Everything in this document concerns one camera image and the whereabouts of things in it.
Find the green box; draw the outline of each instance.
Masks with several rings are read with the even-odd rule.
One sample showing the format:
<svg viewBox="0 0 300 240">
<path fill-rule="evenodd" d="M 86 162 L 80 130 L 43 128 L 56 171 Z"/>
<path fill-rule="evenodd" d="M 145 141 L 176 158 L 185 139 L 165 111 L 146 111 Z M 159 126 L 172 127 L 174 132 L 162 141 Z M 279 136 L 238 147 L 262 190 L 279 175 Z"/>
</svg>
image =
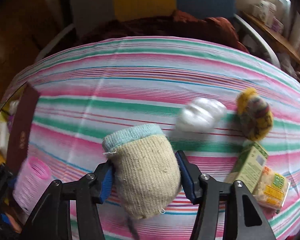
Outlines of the green box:
<svg viewBox="0 0 300 240">
<path fill-rule="evenodd" d="M 267 151 L 257 142 L 245 146 L 225 182 L 232 184 L 235 180 L 241 180 L 252 193 L 268 156 Z"/>
</svg>

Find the barcode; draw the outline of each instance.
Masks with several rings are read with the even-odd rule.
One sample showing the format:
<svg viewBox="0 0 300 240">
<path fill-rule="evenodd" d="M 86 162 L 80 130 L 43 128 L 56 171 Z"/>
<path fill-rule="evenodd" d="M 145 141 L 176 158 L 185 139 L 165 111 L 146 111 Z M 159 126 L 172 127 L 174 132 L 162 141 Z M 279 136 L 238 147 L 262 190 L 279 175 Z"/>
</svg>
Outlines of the barcode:
<svg viewBox="0 0 300 240">
<path fill-rule="evenodd" d="M 257 156 L 256 161 L 257 161 L 257 163 L 259 163 L 261 166 L 263 166 L 263 164 L 265 163 L 264 158 L 262 158 L 260 155 Z"/>
</svg>

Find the yellow plush toy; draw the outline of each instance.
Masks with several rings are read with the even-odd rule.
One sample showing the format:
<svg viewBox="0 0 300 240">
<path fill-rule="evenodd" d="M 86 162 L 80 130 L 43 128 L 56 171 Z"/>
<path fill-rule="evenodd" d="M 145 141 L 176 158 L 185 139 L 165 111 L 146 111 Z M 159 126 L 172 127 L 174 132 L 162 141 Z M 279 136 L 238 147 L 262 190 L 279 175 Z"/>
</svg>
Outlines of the yellow plush toy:
<svg viewBox="0 0 300 240">
<path fill-rule="evenodd" d="M 252 141 L 262 140 L 273 127 L 269 104 L 254 88 L 247 88 L 237 98 L 238 116 L 243 134 Z"/>
</svg>

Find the striped tablecloth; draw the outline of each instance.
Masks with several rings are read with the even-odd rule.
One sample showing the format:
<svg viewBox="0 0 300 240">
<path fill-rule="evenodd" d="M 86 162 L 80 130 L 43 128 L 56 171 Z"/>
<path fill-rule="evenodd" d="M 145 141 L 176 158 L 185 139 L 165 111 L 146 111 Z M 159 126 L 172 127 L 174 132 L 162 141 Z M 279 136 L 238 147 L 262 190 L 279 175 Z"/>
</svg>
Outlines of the striped tablecloth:
<svg viewBox="0 0 300 240">
<path fill-rule="evenodd" d="M 271 105 L 274 127 L 261 142 L 267 165 L 291 181 L 282 212 L 270 225 L 278 239 L 300 229 L 300 85 L 269 63 L 217 44 L 175 37 L 127 37 L 59 52 L 19 73 L 3 98 L 29 81 L 40 93 L 29 155 L 63 182 L 77 180 L 105 161 L 101 142 L 114 131 L 158 123 L 174 150 L 184 150 L 202 172 L 222 181 L 245 138 L 235 99 L 255 87 Z M 210 134 L 174 130 L 180 108 L 196 97 L 216 99 L 227 115 Z M 141 239 L 188 239 L 197 213 L 183 191 L 166 213 L 136 224 Z M 106 239 L 131 237 L 115 189 L 98 207 Z M 72 230 L 78 237 L 75 205 Z M 220 204 L 217 238 L 222 237 Z"/>
</svg>

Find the ribbed cuff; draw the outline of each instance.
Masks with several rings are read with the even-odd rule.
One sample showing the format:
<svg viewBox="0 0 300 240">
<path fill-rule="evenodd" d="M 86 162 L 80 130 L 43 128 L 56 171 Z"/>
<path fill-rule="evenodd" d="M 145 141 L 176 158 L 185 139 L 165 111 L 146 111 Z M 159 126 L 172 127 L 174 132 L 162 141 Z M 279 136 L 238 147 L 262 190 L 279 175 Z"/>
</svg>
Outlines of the ribbed cuff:
<svg viewBox="0 0 300 240">
<path fill-rule="evenodd" d="M 117 148 L 120 145 L 154 134 L 163 134 L 160 126 L 157 124 L 147 123 L 133 126 L 107 135 L 103 139 L 102 147 L 106 152 L 112 152 L 114 148 Z"/>
</svg>

